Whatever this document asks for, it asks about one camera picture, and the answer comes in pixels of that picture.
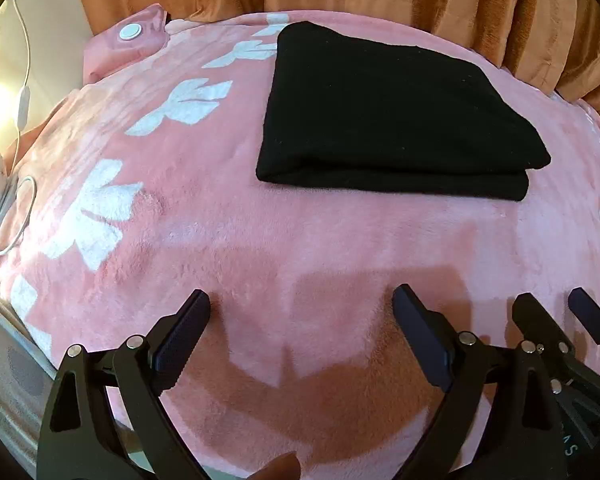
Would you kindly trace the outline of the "operator hand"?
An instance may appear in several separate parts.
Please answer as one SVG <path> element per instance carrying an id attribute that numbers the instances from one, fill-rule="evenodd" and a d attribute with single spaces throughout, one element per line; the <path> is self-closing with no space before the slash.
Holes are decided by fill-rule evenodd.
<path id="1" fill-rule="evenodd" d="M 301 465 L 295 452 L 286 453 L 272 460 L 249 477 L 249 480 L 299 480 Z"/>

